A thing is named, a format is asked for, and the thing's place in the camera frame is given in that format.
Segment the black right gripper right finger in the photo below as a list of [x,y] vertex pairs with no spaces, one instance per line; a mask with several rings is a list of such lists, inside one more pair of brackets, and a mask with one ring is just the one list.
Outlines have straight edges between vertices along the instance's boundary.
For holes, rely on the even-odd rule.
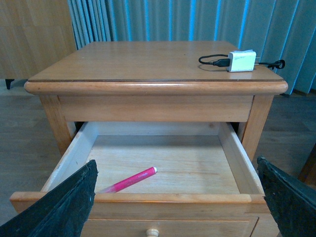
[[316,191],[257,157],[257,170],[267,206],[283,237],[316,235]]

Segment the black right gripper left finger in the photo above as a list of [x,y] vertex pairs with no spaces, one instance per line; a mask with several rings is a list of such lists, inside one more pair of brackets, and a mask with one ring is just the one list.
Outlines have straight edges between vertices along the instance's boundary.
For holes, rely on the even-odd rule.
[[79,237],[94,204],[97,164],[91,160],[0,227],[2,237]]

